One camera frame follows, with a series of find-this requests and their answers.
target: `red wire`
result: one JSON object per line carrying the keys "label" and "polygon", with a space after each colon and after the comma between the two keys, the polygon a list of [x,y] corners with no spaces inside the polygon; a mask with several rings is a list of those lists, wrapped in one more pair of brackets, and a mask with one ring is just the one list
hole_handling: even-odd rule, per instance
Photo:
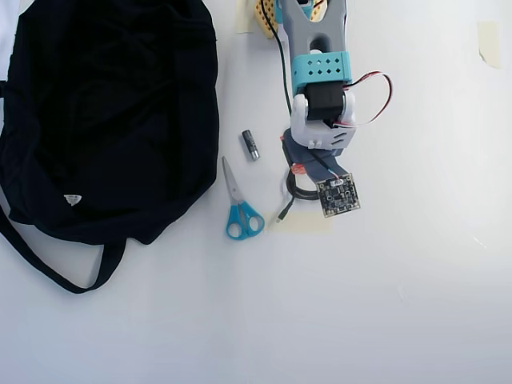
{"label": "red wire", "polygon": [[346,122],[334,122],[335,126],[340,126],[340,127],[344,127],[344,128],[355,128],[355,127],[358,127],[358,126],[365,126],[365,125],[371,124],[372,122],[377,120],[377,118],[382,114],[382,112],[384,112],[384,110],[386,110],[386,108],[388,107],[388,105],[391,102],[391,98],[393,97],[393,82],[391,81],[391,78],[390,78],[390,76],[388,74],[384,74],[383,72],[379,72],[379,71],[369,72],[368,74],[365,74],[363,77],[361,77],[359,80],[357,80],[356,82],[353,82],[352,84],[344,86],[343,89],[344,90],[349,90],[353,86],[357,86],[357,85],[361,84],[362,82],[368,80],[369,78],[372,78],[373,76],[384,76],[384,78],[387,80],[387,84],[388,84],[388,86],[390,88],[390,95],[387,98],[387,101],[386,101],[386,104],[384,104],[384,107],[375,115],[374,118],[372,118],[367,123],[364,123],[364,124],[348,124]]}

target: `orange component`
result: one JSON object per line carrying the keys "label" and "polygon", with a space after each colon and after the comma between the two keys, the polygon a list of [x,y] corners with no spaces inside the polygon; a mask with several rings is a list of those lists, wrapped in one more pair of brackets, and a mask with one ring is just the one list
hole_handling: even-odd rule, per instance
{"label": "orange component", "polygon": [[304,165],[302,165],[302,164],[293,164],[291,166],[291,173],[292,174],[306,174],[306,168],[304,168]]}

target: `scissor handle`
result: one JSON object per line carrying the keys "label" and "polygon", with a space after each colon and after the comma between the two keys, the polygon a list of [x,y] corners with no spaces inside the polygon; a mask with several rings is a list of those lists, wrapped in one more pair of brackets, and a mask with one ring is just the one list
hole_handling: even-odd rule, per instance
{"label": "scissor handle", "polygon": [[[252,238],[253,236],[259,234],[263,230],[263,228],[265,228],[265,219],[258,212],[253,210],[253,207],[247,204],[247,202],[243,202],[242,204],[240,204],[240,207],[242,208],[244,219],[246,220],[247,235],[250,238]],[[250,220],[252,218],[255,218],[258,221],[258,228],[256,228],[255,230],[253,230],[250,227]]]}
{"label": "scissor handle", "polygon": [[[230,234],[230,228],[232,226],[237,226],[239,228],[239,236],[233,236]],[[244,227],[242,218],[240,217],[238,206],[231,206],[230,216],[227,219],[226,233],[233,240],[245,240],[248,238],[246,228]]]}
{"label": "scissor handle", "polygon": [[[253,230],[250,227],[250,220],[252,218],[256,218],[258,220],[258,228]],[[232,226],[237,226],[240,230],[239,236],[233,236],[230,234],[230,228]],[[226,233],[233,240],[245,240],[246,238],[252,238],[259,234],[265,228],[265,219],[253,208],[247,204],[247,202],[243,202],[237,206],[231,206],[230,216],[227,221]]]}

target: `tape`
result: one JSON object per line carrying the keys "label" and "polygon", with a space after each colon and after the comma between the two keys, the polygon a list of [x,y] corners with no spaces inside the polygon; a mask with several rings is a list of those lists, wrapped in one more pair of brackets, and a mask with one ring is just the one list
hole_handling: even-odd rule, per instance
{"label": "tape", "polygon": [[478,48],[484,62],[493,68],[501,68],[499,24],[497,22],[478,23]]}
{"label": "tape", "polygon": [[282,234],[330,234],[333,231],[332,218],[325,218],[322,210],[291,211],[282,222],[276,222],[278,213],[263,215],[266,231]]}
{"label": "tape", "polygon": [[237,0],[236,2],[236,31],[237,34],[249,34],[253,31],[254,0]]}

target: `scissor blade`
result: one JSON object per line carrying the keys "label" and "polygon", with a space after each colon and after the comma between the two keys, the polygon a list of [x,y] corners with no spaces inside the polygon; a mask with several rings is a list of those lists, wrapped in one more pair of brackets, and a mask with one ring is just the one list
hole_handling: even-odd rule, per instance
{"label": "scissor blade", "polygon": [[222,157],[222,168],[224,169],[224,177],[226,178],[227,190],[230,192],[231,203],[233,205],[243,202],[243,196],[238,188],[237,181],[234,179],[233,171],[227,161],[226,156]]}

